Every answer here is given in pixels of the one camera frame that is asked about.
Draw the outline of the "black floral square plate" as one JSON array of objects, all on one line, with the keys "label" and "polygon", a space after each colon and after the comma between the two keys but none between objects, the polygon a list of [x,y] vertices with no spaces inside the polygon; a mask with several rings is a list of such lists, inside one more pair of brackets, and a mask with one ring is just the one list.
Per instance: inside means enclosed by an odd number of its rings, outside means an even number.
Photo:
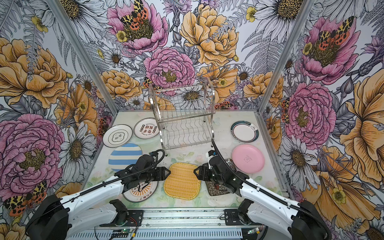
[{"label": "black floral square plate", "polygon": [[[231,167],[233,171],[236,171],[237,168],[232,159],[226,159],[226,163]],[[210,196],[221,196],[229,194],[230,192],[220,183],[206,181],[206,187]]]}]

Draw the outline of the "yellow woven square plate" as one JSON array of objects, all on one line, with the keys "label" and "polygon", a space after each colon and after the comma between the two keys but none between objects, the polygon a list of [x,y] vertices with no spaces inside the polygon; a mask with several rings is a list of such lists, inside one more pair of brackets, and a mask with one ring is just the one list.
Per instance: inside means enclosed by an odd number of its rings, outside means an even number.
[{"label": "yellow woven square plate", "polygon": [[196,165],[174,163],[170,167],[171,174],[164,183],[165,193],[172,198],[192,200],[200,192],[201,181],[196,177]]}]

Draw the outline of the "pink round plate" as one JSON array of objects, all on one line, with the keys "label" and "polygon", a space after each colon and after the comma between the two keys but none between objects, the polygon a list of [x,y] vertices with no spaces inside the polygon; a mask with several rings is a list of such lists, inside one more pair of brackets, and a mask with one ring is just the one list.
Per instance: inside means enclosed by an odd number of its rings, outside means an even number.
[{"label": "pink round plate", "polygon": [[254,174],[260,172],[265,166],[263,153],[253,145],[239,145],[232,151],[232,160],[242,172]]}]

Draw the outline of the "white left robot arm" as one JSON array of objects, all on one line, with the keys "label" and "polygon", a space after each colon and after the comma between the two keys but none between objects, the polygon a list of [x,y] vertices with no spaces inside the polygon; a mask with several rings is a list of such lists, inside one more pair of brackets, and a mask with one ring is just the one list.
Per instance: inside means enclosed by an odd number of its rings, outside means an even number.
[{"label": "white left robot arm", "polygon": [[111,223],[123,211],[118,203],[100,210],[93,207],[128,192],[142,182],[166,180],[171,171],[159,166],[163,159],[157,151],[142,155],[135,164],[91,188],[63,197],[46,197],[27,223],[27,236],[32,240],[64,240],[88,228]]}]

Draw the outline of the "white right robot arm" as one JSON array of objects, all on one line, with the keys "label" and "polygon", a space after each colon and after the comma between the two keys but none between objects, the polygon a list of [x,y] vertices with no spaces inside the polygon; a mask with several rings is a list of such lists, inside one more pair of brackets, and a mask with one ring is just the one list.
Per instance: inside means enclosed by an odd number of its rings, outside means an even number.
[{"label": "white right robot arm", "polygon": [[315,206],[280,196],[255,182],[248,175],[234,171],[219,155],[194,169],[198,180],[222,184],[231,194],[244,200],[238,207],[242,223],[259,223],[292,240],[330,240],[332,233]]}]

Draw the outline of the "chrome two-tier dish rack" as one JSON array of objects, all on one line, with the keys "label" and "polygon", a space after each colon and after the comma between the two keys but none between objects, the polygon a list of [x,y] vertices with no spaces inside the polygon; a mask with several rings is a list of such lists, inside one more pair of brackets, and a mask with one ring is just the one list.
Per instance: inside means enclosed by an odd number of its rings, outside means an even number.
[{"label": "chrome two-tier dish rack", "polygon": [[148,89],[163,150],[213,142],[216,94],[211,80],[170,89],[150,84]]}]

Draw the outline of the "white plate orange sunburst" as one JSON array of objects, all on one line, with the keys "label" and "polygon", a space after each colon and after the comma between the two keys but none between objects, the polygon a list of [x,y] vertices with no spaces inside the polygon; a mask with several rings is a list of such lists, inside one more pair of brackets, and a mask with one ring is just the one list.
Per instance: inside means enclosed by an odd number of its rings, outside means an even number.
[{"label": "white plate orange sunburst", "polygon": [[124,198],[132,203],[140,203],[150,198],[157,190],[158,182],[142,182],[138,186],[123,193]]}]

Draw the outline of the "blue white striped plate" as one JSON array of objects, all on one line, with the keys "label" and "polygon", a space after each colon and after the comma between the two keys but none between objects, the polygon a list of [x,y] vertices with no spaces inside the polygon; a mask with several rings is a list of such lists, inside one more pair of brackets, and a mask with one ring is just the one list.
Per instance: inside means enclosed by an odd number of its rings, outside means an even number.
[{"label": "blue white striped plate", "polygon": [[113,171],[118,172],[129,165],[134,165],[142,154],[142,149],[138,145],[126,143],[110,154],[108,163]]}]

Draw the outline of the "white plate red characters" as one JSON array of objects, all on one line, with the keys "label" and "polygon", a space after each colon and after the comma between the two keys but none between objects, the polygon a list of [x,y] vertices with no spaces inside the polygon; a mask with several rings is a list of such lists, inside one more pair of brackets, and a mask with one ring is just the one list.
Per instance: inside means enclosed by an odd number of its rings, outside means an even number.
[{"label": "white plate red characters", "polygon": [[134,127],[134,134],[139,139],[151,139],[160,133],[155,118],[140,120]]}]

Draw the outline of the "white plate green rim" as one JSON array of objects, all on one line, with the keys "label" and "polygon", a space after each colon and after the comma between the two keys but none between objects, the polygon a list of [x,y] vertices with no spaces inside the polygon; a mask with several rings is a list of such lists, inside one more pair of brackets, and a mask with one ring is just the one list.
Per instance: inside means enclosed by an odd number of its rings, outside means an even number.
[{"label": "white plate green rim", "polygon": [[117,148],[128,143],[133,136],[133,130],[128,125],[116,125],[106,131],[103,144],[109,148]]}]

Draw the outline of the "white plate green red band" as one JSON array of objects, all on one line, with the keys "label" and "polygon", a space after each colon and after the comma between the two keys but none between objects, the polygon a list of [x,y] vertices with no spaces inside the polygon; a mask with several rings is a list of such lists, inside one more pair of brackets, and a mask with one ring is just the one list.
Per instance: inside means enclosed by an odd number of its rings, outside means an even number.
[{"label": "white plate green red band", "polygon": [[231,126],[232,136],[239,142],[252,143],[259,138],[259,129],[247,121],[237,121]]}]

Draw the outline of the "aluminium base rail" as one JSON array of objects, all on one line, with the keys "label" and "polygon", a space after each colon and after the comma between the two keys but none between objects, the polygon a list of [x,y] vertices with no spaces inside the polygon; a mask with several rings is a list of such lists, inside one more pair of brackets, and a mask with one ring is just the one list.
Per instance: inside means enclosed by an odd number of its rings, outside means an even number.
[{"label": "aluminium base rail", "polygon": [[268,227],[246,225],[236,208],[130,209],[121,226],[99,225],[72,240],[262,240]]}]

